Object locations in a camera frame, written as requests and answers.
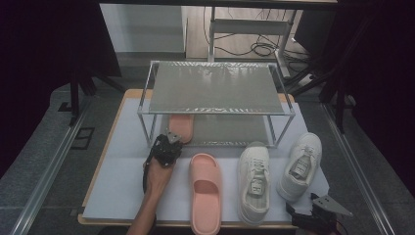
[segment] wall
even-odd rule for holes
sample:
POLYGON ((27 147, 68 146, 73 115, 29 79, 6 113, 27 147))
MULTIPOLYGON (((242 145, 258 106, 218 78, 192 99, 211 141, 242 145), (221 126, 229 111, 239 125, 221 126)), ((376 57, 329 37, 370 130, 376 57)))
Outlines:
POLYGON ((116 52, 185 51, 186 16, 179 6, 100 4, 116 52))

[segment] white paper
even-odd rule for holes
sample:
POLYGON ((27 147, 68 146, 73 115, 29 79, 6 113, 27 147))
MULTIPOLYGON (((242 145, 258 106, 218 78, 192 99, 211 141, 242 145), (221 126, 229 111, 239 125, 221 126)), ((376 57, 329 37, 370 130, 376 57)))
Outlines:
MULTIPOLYGON (((107 154, 103 160, 95 185, 87 202, 84 218, 133 219, 144 197, 142 188, 143 162, 150 153, 137 116, 139 99, 126 99, 113 133, 107 154)), ((296 116, 289 126, 278 148, 270 148, 270 209, 265 221, 291 221, 285 211, 285 200, 276 192, 276 184, 288 161, 292 144, 307 128, 298 104, 293 104, 296 116)), ((151 116, 144 116, 150 126, 151 116)), ((278 136, 286 120, 272 118, 278 136)), ((237 213, 237 169, 244 148, 231 147, 184 147, 177 160, 170 183, 165 188, 159 203, 158 220, 189 221, 191 212, 191 187, 189 162, 198 153, 208 153, 217 159, 222 173, 222 221, 240 221, 237 213)), ((310 192, 327 195, 329 185, 321 168, 304 195, 293 207, 299 212, 311 210, 310 192)))

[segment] white sneaker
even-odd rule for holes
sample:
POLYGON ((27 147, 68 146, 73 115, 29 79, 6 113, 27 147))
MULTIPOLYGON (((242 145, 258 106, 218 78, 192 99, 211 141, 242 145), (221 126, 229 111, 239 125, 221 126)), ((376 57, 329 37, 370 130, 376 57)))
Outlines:
POLYGON ((239 159, 238 214, 247 225, 258 226, 269 210, 269 154, 260 142, 251 143, 239 159))
POLYGON ((321 162, 321 141, 313 133, 303 134, 293 145, 290 160, 277 184, 277 192, 290 202, 307 190, 321 162))

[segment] shoe tongue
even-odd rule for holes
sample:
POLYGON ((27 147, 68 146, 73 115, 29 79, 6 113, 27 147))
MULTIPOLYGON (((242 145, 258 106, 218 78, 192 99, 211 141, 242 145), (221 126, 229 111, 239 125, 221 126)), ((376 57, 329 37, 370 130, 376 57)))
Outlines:
POLYGON ((296 179, 306 179, 311 165, 310 156, 303 155, 290 170, 290 175, 296 179))

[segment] hand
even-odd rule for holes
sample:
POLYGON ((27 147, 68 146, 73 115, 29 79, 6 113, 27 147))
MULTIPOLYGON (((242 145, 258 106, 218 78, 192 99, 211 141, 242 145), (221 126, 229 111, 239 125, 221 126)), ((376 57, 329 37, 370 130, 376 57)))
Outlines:
POLYGON ((149 172, 147 174, 147 192, 161 196, 165 186, 168 184, 173 173, 175 164, 163 167, 155 158, 150 160, 149 172))

